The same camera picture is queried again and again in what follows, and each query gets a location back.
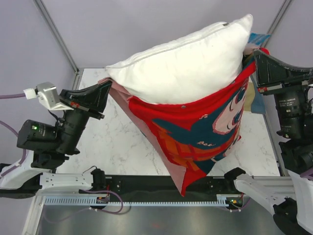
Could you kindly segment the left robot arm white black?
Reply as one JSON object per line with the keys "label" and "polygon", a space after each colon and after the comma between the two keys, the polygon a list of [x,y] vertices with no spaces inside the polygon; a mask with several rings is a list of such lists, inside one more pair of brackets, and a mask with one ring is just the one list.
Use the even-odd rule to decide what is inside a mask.
{"label": "left robot arm white black", "polygon": [[0,166],[2,198],[25,199],[55,193],[102,193],[107,189],[104,171],[57,174],[70,156],[79,154],[77,144],[90,118],[103,119],[112,81],[81,90],[62,90],[49,82],[24,91],[26,98],[38,98],[50,112],[62,111],[54,125],[26,120],[17,134],[17,147],[23,150],[20,160]]}

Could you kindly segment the white pillow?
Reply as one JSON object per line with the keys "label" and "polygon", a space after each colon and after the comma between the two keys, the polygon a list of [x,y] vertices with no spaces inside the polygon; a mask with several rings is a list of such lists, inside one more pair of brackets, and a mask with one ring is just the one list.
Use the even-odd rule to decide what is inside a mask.
{"label": "white pillow", "polygon": [[253,16],[217,22],[106,67],[131,95],[151,104],[190,103],[230,85],[242,70]]}

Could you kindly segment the red patterned pillowcase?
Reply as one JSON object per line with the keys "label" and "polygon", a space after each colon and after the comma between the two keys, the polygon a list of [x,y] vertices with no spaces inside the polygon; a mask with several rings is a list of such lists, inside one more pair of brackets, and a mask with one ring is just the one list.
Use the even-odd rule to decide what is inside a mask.
{"label": "red patterned pillowcase", "polygon": [[241,138],[247,84],[256,71],[253,55],[243,58],[243,67],[229,86],[186,104],[149,104],[112,84],[110,94],[161,156],[181,195]]}

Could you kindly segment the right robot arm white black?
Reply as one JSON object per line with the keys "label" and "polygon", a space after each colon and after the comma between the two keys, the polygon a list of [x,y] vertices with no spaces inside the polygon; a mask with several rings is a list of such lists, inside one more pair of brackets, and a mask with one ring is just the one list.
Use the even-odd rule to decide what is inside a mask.
{"label": "right robot arm white black", "polygon": [[272,95],[280,129],[285,169],[292,181],[295,197],[279,195],[256,181],[240,168],[225,174],[224,189],[239,191],[265,208],[276,226],[286,235],[310,235],[313,232],[313,87],[312,68],[284,63],[257,49],[253,52],[257,88]]}

